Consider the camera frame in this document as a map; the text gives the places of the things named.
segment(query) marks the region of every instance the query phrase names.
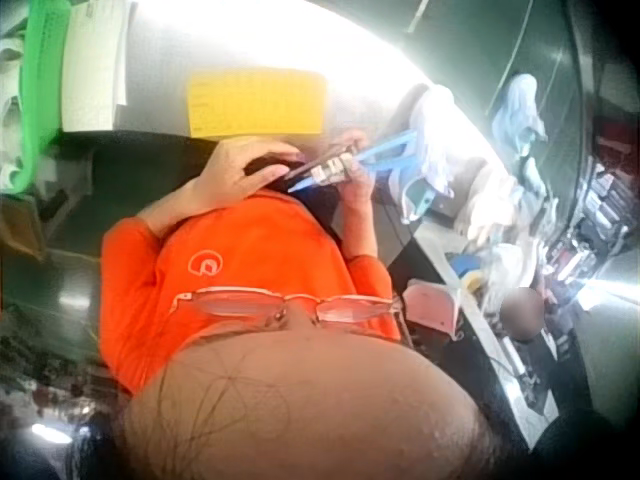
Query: desk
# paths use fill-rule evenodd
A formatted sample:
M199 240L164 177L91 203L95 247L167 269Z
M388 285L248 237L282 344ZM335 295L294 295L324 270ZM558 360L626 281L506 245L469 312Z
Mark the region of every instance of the desk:
M447 262L444 254L461 251L466 243L465 239L452 230L429 221L423 222L418 227L414 238L443 281L447 285L461 287L460 279ZM524 400L515 376L505 368L510 367L511 364L498 343L498 339L480 312L475 298L464 289L462 290L460 309L471 324L485 353L492 359L491 364L513 411L516 423L527 445L532 448L549 423L558 416L558 408L553 394L549 391L543 415L531 410Z

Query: yellow sticky note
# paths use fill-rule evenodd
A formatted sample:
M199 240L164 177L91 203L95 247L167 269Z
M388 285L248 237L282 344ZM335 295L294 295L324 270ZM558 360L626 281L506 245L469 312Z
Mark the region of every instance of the yellow sticky note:
M188 89L192 137L322 132L327 83L300 70L199 73Z

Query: green object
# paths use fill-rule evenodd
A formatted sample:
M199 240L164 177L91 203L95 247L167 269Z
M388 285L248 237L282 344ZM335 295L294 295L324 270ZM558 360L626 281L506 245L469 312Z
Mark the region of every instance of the green object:
M62 127L62 59L70 15L68 0L30 1L20 77L22 169L11 193L31 184L40 155Z

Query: finger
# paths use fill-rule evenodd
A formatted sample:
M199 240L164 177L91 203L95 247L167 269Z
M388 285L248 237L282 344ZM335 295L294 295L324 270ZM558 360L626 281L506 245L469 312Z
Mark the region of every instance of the finger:
M255 138L246 143L233 147L231 160L238 166L244 168L251 160L260 158L267 154L275 155L297 155L300 153L293 145L279 142L277 140Z
M351 157L348 161L343 160L343 162L347 167L347 173L351 181L357 183L371 183L373 181L374 175L360 165L360 162L355 158Z
M358 150L367 148L370 144L367 134L357 128L343 132L331 143L344 146L355 145Z
M256 193L261 188L266 187L287 173L289 173L289 167L286 165L269 165L253 175L243 178L238 182L238 188L240 189L242 198Z

